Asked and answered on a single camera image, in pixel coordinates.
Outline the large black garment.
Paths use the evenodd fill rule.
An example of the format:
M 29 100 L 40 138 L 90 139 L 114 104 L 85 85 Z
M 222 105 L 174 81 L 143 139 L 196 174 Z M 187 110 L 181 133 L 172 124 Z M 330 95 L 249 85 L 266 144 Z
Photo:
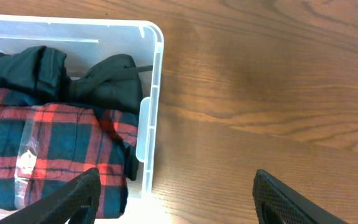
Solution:
M 113 55 L 91 67 L 84 77 L 61 82 L 60 99 L 139 114 L 143 99 L 139 73 L 152 70 L 152 65 L 138 67 L 130 55 Z

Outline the dark navy cloth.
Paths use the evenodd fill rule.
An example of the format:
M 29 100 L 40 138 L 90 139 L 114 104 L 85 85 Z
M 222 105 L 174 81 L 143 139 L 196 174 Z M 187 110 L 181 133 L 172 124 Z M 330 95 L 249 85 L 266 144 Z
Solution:
M 29 47 L 18 54 L 0 53 L 0 87 L 32 95 L 45 102 L 62 102 L 70 84 L 66 53 L 51 47 Z

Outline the red plaid cloth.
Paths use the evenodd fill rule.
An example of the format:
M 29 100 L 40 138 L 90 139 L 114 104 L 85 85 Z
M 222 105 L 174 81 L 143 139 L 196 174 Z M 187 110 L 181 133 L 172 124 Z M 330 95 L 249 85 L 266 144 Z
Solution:
M 126 209 L 139 118 L 76 103 L 42 104 L 0 87 L 0 208 L 18 210 L 90 168 L 100 173 L 98 218 Z

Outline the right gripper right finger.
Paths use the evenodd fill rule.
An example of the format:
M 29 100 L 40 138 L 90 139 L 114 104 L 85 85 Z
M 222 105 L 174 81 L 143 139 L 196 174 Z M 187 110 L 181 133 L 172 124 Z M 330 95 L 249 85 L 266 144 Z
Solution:
M 254 177 L 252 196 L 260 223 L 345 224 L 262 169 Z

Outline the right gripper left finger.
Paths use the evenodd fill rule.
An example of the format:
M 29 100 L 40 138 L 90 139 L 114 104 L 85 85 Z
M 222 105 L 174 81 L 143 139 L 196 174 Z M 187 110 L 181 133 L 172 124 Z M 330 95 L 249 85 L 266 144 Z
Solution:
M 93 224 L 100 195 L 99 170 L 91 168 L 47 197 L 3 218 L 0 224 Z

